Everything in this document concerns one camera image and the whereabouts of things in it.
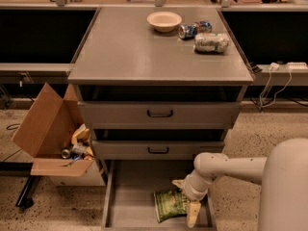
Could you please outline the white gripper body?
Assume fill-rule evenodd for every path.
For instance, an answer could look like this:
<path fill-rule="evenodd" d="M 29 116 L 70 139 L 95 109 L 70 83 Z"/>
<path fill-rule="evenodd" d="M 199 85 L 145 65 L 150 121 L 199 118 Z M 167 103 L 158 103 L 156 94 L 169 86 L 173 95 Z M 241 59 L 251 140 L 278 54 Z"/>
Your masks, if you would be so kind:
<path fill-rule="evenodd" d="M 190 201 L 200 201 L 211 186 L 209 179 L 201 177 L 196 171 L 187 175 L 183 181 L 182 191 Z"/>

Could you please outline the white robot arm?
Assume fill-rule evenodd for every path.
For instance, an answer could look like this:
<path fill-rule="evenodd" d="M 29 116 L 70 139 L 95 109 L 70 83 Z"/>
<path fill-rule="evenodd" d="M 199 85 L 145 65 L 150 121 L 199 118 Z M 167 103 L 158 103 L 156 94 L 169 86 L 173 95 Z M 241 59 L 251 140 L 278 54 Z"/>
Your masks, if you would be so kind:
<path fill-rule="evenodd" d="M 277 144 L 268 157 L 229 158 L 200 153 L 193 171 L 172 183 L 189 200 L 187 224 L 193 227 L 200 201 L 223 176 L 261 186 L 258 231 L 308 231 L 308 140 Z"/>

